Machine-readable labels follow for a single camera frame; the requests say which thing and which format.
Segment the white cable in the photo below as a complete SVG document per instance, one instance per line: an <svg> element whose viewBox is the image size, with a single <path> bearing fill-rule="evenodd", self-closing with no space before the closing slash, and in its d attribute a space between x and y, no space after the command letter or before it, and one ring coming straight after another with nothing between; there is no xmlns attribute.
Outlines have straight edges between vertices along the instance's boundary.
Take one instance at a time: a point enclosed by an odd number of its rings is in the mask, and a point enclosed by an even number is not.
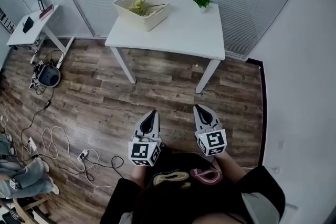
<svg viewBox="0 0 336 224"><path fill-rule="evenodd" d="M6 131L6 124L7 124L8 118L9 118L9 109L8 109L8 108L5 109L5 111L4 111L3 115L1 116L1 118L2 118L2 120L3 120L3 116L5 115L6 110L8 111L8 116L7 116L7 120L6 120L6 123L5 123L5 127L4 127L4 128L5 128L5 132L7 133L7 131ZM48 130L49 133L50 133L50 143L49 143L49 146L48 146L48 155L49 155L49 157L50 157L51 159L58 159L58 150L57 150L56 145L54 144L54 138L53 138L53 134L54 134L54 129L55 129L55 128L59 128L59 129L61 129L61 130L63 131L64 136L65 136L65 138L66 138L67 141L68 141L68 156L69 156L69 160L71 161L71 163L74 165L74 167L75 167L78 171L80 171L80 172L87 172L89 169L93 168L95 165L98 164L98 161L99 161L99 154L98 154L98 152L97 152L96 150L94 150L93 148L90 148L90 149L88 149L87 151L94 151L94 152L96 153L96 155L97 155L97 160L96 160L96 161L95 161L89 168L86 169L86 168L85 168L85 164L84 164L84 161L85 161L85 160L83 159L83 161L81 162L81 164L82 164L82 166L83 166L83 170L82 170L82 169L79 169L78 166L77 166L76 164L74 164L73 161L72 161L72 159L71 159L71 155L70 155L70 141L69 141L69 138L68 138L68 136L67 136L65 130L64 130L62 127L59 127L59 126L54 126L54 127L51 128L51 130L50 130L50 128L45 128L45 129L43 130L42 135L41 135L42 145L43 145L43 148L44 148L44 153L43 153L43 155L41 156L42 158L43 158L44 156L46 156L46 154L47 154L47 149L46 149L46 145L45 145L44 140L43 140L43 135L44 135L44 132L45 132L46 130ZM54 147L54 149L55 149L55 151L56 151L56 157L53 157L53 156L51 155L51 153L50 153L50 147L51 147L51 145L53 145L53 147ZM22 160L23 160L23 149L24 149L24 148L27 150L27 152L28 152L29 154L32 153L32 148L31 148L31 145L30 145L30 144L29 144L30 151L29 151L29 149L28 149L27 147L22 146ZM95 185L94 183L92 183L92 182L89 180L89 178L88 178L88 174L87 174L87 173L85 173L85 176L86 176L87 181L88 181L91 185L93 185L93 186L95 186L95 187L97 187L97 188L110 188L110 187L115 187L115 185L111 185L111 186L97 186L97 185Z"/></svg>

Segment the electric cable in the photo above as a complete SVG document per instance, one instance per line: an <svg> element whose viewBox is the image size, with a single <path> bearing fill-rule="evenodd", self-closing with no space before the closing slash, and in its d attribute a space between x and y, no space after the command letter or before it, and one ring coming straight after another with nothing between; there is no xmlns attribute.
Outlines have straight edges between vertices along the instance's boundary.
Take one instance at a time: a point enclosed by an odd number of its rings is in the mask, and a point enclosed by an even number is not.
<svg viewBox="0 0 336 224"><path fill-rule="evenodd" d="M56 65L54 64L54 59L53 59L53 57L52 57L52 56L53 56L53 53L52 53L52 52L55 52L55 51L60 51L60 52L62 52L61 50L52 50L52 51L50 51L50 52L46 55L46 57L42 60L44 66L45 66L45 65L52 65L52 66L56 67ZM64 55L63 52L62 52L62 56L63 56L62 61L58 62L58 64L59 64L59 63L62 63L63 60L64 60L65 55ZM39 69L40 66L36 69L36 66L37 66L39 63L40 63L40 61L38 61L38 62L34 65L34 68L33 68L33 76L34 76L34 75L36 76L36 73L39 74L39 72L40 72L40 69ZM42 95L42 94L45 92L45 90L47 89L47 87L44 87L44 88L41 90L40 87L37 86L37 87L34 88L34 89L35 89L35 92L36 92L37 95Z"/></svg>
<svg viewBox="0 0 336 224"><path fill-rule="evenodd" d="M43 109L37 111L37 112L34 114L34 116L33 116L33 119L32 119L32 121L31 121L30 126L29 126L28 128L25 128L25 129L22 130L22 132L21 132L21 134L20 134L21 142L22 142L22 134L23 134L23 132L24 132L25 130L29 129L29 128L32 126L36 114L39 113L39 112L41 112L41 111L44 110L44 109L47 109L47 108L49 107L49 105L51 104L51 99L52 99L53 96L54 96L54 90L53 90L52 92L53 92L53 93L52 93L52 95L51 95L51 98L50 98L49 101L45 104L45 107L44 107ZM6 108L6 109L8 110L8 116L7 116L7 120L6 120L6 122L7 122L7 121L8 121L8 117L9 117L9 109L8 109L8 108ZM56 163L54 162L54 160L58 159L58 150L57 150L57 147L56 147L56 145L55 145L55 143L54 143L54 138L53 138L54 129L61 129L61 130L63 131L64 136L65 136L65 138L66 138L66 140L67 140L67 142L68 142L68 157L69 157L69 160L71 161L71 163L73 164L73 166L74 166L79 172L74 173L74 172L70 171L69 169L64 168L64 167L61 167L61 166L59 166L58 164L56 164ZM46 145L45 145L45 142L44 142L44 137L43 137L43 136L44 136L44 133L45 133L47 130L48 130L49 133L50 133L50 142L49 142L49 145L48 145L48 150L47 150L47 148L46 148ZM38 150L36 149L37 155L35 155L35 156L31 157L31 158L25 159L25 160L23 160L23 149L25 148L29 154L31 154L31 153L33 152L33 149L32 149L32 147L31 147L31 145L29 144L30 141L28 141L27 146L25 146L25 145L23 144L23 142L22 142L22 145L23 145L23 146L22 146L22 164L23 164L23 165L24 165L24 162L25 162L25 161L34 159L34 158L36 158L36 157L41 157L41 158L46 157L46 158L50 158L51 161L52 161L52 163L53 163L57 168L59 168L59 169L66 170L66 171L69 172L70 174L74 174L74 175L85 174L85 177L86 177L86 179L88 180L88 182L89 182L90 184L92 184L93 186L98 187L98 188L115 187L115 185L109 185L109 186L97 186L97 185L95 185L94 183L92 183L92 182L94 181L94 177L93 177L93 175L92 175L91 173L88 172L88 170L91 169L91 168L93 168L95 165L98 165L98 166L101 166L101 167L106 167L106 168L112 168L112 169L113 169L113 170L114 170L120 177L124 178L124 177L121 175L121 173L120 173L119 171L117 171L117 169L120 168L120 167L124 164L124 159L123 159L122 157L117 156L117 155L114 156L114 157L111 159L111 166L105 166L105 165L102 165L102 164L99 164L99 163L98 163L98 161L99 161L99 154L98 154L98 152L97 152L96 150L94 150L93 148L90 148L90 149L88 149L87 151L88 151L88 152L89 152L89 151L94 151L94 152L96 153L96 155L97 155L97 160L96 160L96 162L93 162L93 161L91 161L91 160L89 160L89 159L83 157L83 158L81 158L81 159L82 159L82 162L80 162L80 163L82 164L82 166L83 166L83 169L80 169L80 168L79 168L79 167L72 161L72 159L71 159L71 155L70 155L70 141L69 141L69 138L68 138L68 136L67 136L65 130L64 130L62 127L54 126L54 127L51 128L51 130L50 130L50 128L45 128L45 129L43 130L42 134L41 134L41 141L42 141L42 145L43 145L43 148L44 148L44 153L43 153L43 154L40 154L40 153L38 152ZM55 151L56 151L56 155L54 155L54 156L52 156L51 153L50 153L50 148L51 148L51 146L53 146L54 149L55 149ZM115 165L113 164L113 160L115 160L115 158L119 158L119 159L121 159L121 164L120 164L120 165L115 166ZM87 167L86 167L86 164L85 164L85 161L90 162L92 165L89 166L89 167L87 168ZM21 162L19 162L19 161L7 161L7 162L21 163ZM65 165L65 166L71 168L71 167L68 166L67 164L65 164L65 163L63 163L63 162L61 162L61 161L59 161L59 162L60 162L62 165Z"/></svg>

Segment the hand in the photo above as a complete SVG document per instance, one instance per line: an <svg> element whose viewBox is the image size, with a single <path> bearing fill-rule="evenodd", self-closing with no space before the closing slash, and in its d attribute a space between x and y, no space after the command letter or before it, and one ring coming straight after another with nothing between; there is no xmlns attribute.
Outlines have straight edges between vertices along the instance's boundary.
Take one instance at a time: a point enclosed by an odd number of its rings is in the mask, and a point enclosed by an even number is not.
<svg viewBox="0 0 336 224"><path fill-rule="evenodd" d="M244 170L230 157L226 151L215 155L215 157L222 174L232 182L237 183L246 175Z"/></svg>
<svg viewBox="0 0 336 224"><path fill-rule="evenodd" d="M144 188L145 185L146 166L135 166L131 174L131 181L137 183Z"/></svg>

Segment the power outlet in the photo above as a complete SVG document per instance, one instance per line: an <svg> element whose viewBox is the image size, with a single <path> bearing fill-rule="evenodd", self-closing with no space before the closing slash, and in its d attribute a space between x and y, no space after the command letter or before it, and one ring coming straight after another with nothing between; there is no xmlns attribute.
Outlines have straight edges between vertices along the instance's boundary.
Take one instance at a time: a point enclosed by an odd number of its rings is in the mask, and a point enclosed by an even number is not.
<svg viewBox="0 0 336 224"><path fill-rule="evenodd" d="M32 151L37 151L37 146L31 137L29 138L29 145Z"/></svg>
<svg viewBox="0 0 336 224"><path fill-rule="evenodd" d="M77 160L79 162L82 162L84 158L86 158L89 155L88 150L83 150L81 154L77 157Z"/></svg>

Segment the jeans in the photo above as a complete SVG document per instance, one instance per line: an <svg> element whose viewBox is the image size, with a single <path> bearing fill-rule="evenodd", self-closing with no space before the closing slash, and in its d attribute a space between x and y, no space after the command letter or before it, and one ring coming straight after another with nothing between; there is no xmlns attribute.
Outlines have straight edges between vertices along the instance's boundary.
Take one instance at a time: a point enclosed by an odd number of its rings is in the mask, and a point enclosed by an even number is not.
<svg viewBox="0 0 336 224"><path fill-rule="evenodd" d="M12 147L12 143L7 139L5 134L0 134L0 155L10 155L9 149Z"/></svg>
<svg viewBox="0 0 336 224"><path fill-rule="evenodd" d="M0 163L0 174L6 174L14 178L21 186L21 189L12 189L9 182L0 180L0 198L24 198L37 195L39 193L49 193L53 185L48 178L43 162L34 159L25 168L11 170L3 168Z"/></svg>

